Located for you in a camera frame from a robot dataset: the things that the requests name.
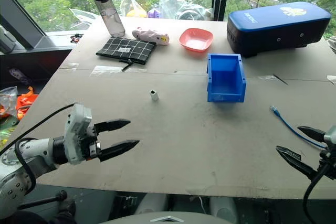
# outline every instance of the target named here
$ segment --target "black cable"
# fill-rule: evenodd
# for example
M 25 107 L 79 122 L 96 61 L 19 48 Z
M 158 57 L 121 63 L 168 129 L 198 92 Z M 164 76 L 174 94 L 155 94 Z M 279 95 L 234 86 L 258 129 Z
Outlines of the black cable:
M 22 157 L 22 153 L 20 151 L 20 143 L 22 141 L 30 141 L 32 139 L 35 139 L 35 138 L 22 138 L 24 137 L 25 135 L 27 135 L 28 133 L 30 133 L 31 131 L 33 131 L 34 129 L 36 129 L 37 127 L 39 127 L 41 124 L 45 123 L 46 121 L 48 121 L 51 117 L 53 117 L 54 115 L 58 114 L 59 112 L 69 108 L 69 107 L 72 107 L 74 106 L 75 103 L 72 103 L 70 105 L 67 105 L 67 106 L 64 106 L 58 110 L 56 110 L 55 112 L 53 112 L 52 114 L 48 115 L 46 118 L 44 118 L 43 120 L 41 120 L 40 122 L 38 122 L 37 124 L 35 124 L 33 127 L 31 127 L 30 129 L 28 129 L 27 131 L 25 131 L 23 134 L 21 134 L 20 136 L 18 136 L 16 139 L 14 139 L 10 144 L 8 144 L 4 149 L 1 150 L 0 152 L 0 156 L 3 155 L 11 146 L 13 146 L 15 144 L 15 154 L 17 156 L 17 159 L 20 161 L 20 163 L 22 164 L 22 167 L 24 168 L 24 170 L 26 171 L 26 173 L 28 174 L 29 176 L 29 179 L 31 181 L 31 187 L 28 189 L 28 191 L 26 192 L 26 194 L 29 194 L 34 188 L 35 188 L 35 185 L 36 185 L 36 178 L 35 178 L 35 175 L 33 173 L 33 171 L 30 169 L 29 165 L 26 163 L 26 161 L 24 160 L 24 158 Z
M 315 185 L 318 183 L 318 181 L 320 181 L 320 179 L 327 173 L 327 171 L 330 168 L 330 164 L 326 163 L 316 174 L 316 176 L 311 180 L 310 185 L 308 186 L 304 197 L 303 197 L 303 211 L 305 212 L 308 220 L 312 223 L 312 224 L 317 224 L 314 219 L 310 216 L 310 214 L 308 213 L 308 208 L 307 208 L 307 201 L 308 201 L 308 197 L 311 193 L 311 191 L 314 189 Z

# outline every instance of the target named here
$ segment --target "pink bowl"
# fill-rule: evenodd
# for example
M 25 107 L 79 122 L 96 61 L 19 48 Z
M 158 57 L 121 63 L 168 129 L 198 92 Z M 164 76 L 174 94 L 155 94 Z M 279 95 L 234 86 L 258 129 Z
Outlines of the pink bowl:
M 211 45 L 214 35 L 207 30 L 189 28 L 180 36 L 180 43 L 186 49 L 204 52 Z

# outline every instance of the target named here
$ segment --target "water bottle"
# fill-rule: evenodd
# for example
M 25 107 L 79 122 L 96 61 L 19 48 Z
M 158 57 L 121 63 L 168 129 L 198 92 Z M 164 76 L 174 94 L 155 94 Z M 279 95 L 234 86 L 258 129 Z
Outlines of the water bottle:
M 94 2 L 110 35 L 123 37 L 125 35 L 125 28 L 112 0 L 94 0 Z

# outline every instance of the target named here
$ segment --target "blue plastic bin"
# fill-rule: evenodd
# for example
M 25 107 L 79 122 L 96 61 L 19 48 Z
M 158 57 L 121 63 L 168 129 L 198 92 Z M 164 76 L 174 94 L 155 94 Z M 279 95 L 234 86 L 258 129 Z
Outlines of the blue plastic bin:
M 243 102 L 246 79 L 241 56 L 208 54 L 208 102 Z

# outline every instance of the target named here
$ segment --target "table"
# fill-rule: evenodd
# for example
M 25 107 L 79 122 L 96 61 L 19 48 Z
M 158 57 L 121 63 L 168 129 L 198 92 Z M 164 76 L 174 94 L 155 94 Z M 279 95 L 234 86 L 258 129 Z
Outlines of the table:
M 124 18 L 127 37 L 136 26 L 166 31 L 169 46 L 157 46 L 145 66 L 95 55 L 108 40 L 102 20 L 93 24 L 40 93 L 12 139 L 45 115 L 74 101 L 92 108 L 93 123 L 126 118 L 128 126 L 99 135 L 102 147 L 139 139 L 132 150 L 100 163 L 62 165 L 39 183 L 105 190 L 237 196 L 302 198 L 309 180 L 276 152 L 281 145 L 302 155 L 316 168 L 319 151 L 293 135 L 273 115 L 275 105 L 293 126 L 328 130 L 335 124 L 336 56 L 322 39 L 306 48 L 265 52 L 243 59 L 247 90 L 244 103 L 206 101 L 206 59 L 194 59 L 179 45 L 189 27 L 214 34 L 208 52 L 232 53 L 225 22 Z M 275 73 L 279 80 L 260 78 Z M 160 99 L 153 102 L 149 91 Z M 67 112 L 34 130 L 30 136 L 62 134 Z M 323 178 L 310 198 L 335 199 L 335 182 Z

